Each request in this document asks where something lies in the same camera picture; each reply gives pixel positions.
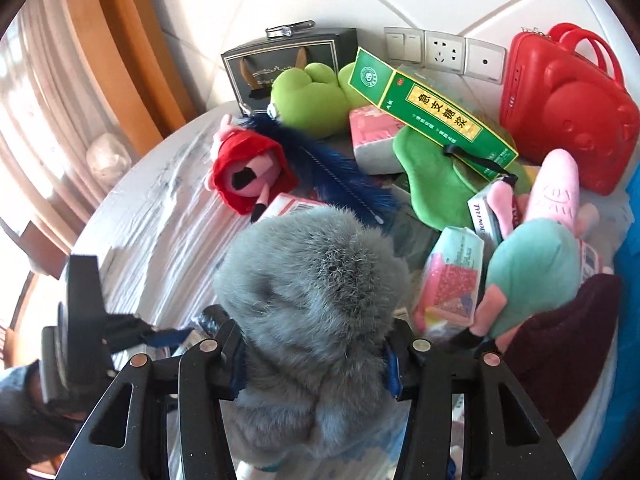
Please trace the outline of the person's left hand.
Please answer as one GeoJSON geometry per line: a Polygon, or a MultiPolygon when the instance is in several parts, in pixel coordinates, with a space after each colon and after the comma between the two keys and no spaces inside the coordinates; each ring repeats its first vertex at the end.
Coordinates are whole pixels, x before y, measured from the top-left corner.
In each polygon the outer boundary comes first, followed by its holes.
{"type": "Polygon", "coordinates": [[[1,371],[1,431],[34,462],[66,451],[88,415],[43,402],[38,360],[1,371]]]}

